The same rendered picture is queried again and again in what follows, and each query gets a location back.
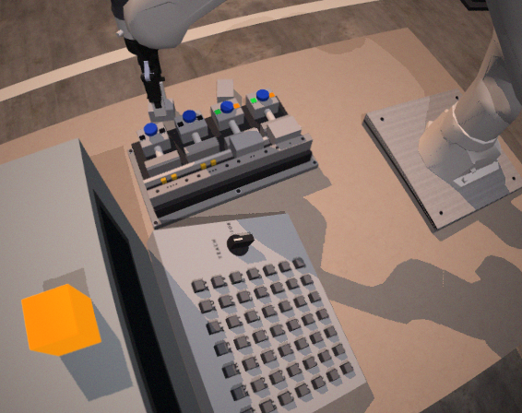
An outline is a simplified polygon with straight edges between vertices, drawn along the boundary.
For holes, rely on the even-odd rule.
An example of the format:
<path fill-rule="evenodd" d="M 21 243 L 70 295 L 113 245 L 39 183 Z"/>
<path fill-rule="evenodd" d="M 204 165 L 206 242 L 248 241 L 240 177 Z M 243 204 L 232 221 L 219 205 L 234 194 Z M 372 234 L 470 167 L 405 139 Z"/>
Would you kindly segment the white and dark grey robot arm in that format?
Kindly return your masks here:
<path fill-rule="evenodd" d="M 175 48 L 190 25 L 225 1 L 111 0 L 116 35 L 151 49 Z M 496 138 L 522 110 L 522 0 L 485 1 L 494 28 L 480 71 L 419 140 L 425 166 L 457 189 L 499 170 Z"/>

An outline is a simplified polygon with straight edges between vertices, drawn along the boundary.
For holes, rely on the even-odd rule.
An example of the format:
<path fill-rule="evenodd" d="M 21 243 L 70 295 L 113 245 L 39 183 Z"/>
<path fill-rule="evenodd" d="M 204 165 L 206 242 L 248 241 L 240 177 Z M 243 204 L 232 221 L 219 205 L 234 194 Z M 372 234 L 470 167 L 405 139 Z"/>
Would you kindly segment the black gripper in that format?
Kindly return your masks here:
<path fill-rule="evenodd" d="M 153 102 L 151 104 L 155 117 L 167 116 L 163 100 L 166 99 L 166 95 L 162 82 L 165 81 L 165 77 L 160 75 L 159 49 L 149 49 L 148 47 L 139 44 L 136 40 L 129 40 L 125 37 L 124 39 L 127 50 L 130 53 L 137 55 L 138 64 L 140 65 L 143 74 L 140 78 L 147 92 L 148 101 Z"/>

